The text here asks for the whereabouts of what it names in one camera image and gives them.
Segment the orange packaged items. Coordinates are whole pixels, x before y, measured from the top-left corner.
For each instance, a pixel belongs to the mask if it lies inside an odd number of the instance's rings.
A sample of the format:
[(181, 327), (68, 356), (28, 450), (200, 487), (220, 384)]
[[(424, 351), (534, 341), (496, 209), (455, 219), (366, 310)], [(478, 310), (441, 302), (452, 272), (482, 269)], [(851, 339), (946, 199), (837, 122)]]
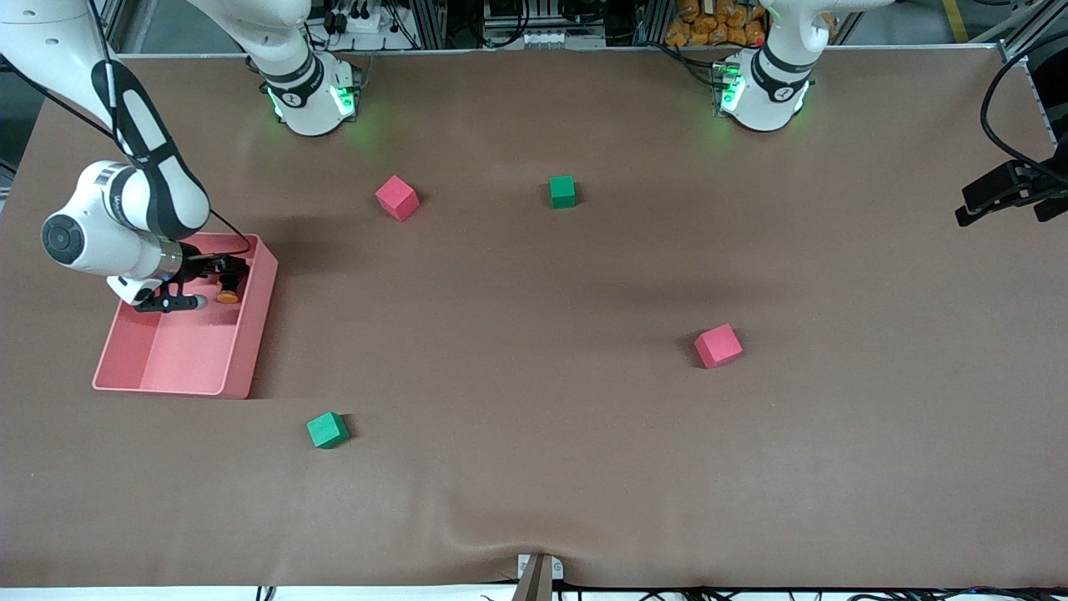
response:
[(673, 0), (673, 7), (662, 39), (669, 47), (760, 47), (770, 27), (758, 0)]

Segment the aluminium frame rail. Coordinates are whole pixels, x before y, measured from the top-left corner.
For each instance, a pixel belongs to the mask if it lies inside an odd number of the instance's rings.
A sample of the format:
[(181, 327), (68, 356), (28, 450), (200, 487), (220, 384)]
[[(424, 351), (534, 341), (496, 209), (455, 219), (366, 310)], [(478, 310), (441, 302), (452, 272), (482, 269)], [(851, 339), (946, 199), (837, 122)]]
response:
[(1012, 0), (1010, 6), (1010, 16), (993, 34), (1003, 58), (1022, 56), (1068, 18), (1068, 0)]

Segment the pink plastic bin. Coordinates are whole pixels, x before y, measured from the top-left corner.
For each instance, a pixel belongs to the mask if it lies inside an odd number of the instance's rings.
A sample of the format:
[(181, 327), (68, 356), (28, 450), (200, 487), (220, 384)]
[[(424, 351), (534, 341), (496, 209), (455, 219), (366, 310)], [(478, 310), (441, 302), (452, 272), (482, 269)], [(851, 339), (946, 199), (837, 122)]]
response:
[(209, 303), (197, 311), (140, 313), (119, 303), (93, 377), (96, 391), (206, 396), (250, 395), (278, 260), (260, 236), (248, 235), (249, 276), (234, 304), (217, 300), (214, 279), (186, 285)]

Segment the brown table cover sheet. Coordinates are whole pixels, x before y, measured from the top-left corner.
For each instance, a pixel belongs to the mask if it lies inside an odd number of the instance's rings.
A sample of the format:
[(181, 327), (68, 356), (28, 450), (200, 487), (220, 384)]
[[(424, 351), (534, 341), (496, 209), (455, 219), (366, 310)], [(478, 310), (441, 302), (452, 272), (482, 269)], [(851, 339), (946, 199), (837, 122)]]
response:
[[(539, 551), (594, 587), (1068, 587), (1068, 215), (954, 217), (1003, 161), (1001, 64), (833, 49), (755, 135), (657, 51), (380, 56), (305, 139), (240, 58), (134, 58), (280, 264), (251, 396), (92, 388), (117, 298), (40, 231), (117, 152), (43, 107), (0, 213), (0, 587), (474, 583)], [(704, 369), (718, 325), (744, 352)]]

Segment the aluminium frame upright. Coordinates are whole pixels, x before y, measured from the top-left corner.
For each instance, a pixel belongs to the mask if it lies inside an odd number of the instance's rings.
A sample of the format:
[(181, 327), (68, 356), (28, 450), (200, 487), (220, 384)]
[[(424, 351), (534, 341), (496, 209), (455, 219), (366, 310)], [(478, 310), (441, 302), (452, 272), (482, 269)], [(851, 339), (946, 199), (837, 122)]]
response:
[(656, 42), (664, 44), (668, 27), (678, 16), (677, 0), (637, 0), (637, 27), (633, 42)]
[(440, 50), (446, 46), (447, 1), (407, 0), (411, 7), (420, 49)]

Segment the pink foam cube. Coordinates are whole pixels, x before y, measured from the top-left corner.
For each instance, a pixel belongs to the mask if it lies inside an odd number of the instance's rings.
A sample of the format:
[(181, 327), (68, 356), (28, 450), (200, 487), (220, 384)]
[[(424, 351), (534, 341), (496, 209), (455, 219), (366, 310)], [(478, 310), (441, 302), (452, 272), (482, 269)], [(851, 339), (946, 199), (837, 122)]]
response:
[(693, 347), (698, 354), (698, 365), (704, 369), (728, 364), (744, 352), (743, 343), (738, 339), (732, 325), (718, 325), (712, 330), (701, 332)]
[(400, 222), (408, 220), (421, 206), (415, 188), (396, 175), (378, 188), (376, 197), (384, 212)]

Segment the white power strip with plugs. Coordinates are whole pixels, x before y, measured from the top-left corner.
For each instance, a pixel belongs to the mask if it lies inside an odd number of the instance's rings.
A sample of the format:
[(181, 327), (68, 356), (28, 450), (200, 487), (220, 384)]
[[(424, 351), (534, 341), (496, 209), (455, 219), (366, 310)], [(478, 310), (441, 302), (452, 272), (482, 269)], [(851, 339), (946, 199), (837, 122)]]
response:
[(321, 7), (328, 35), (400, 31), (400, 23), (384, 0), (321, 0)]

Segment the aluminium frame beams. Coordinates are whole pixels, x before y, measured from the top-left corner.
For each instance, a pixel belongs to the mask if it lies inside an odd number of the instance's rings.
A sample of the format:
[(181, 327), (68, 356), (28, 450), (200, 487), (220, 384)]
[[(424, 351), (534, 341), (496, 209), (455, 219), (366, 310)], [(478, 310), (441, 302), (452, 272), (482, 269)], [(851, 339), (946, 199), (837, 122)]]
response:
[(103, 23), (104, 37), (121, 54), (144, 53), (150, 20), (158, 0), (90, 0)]

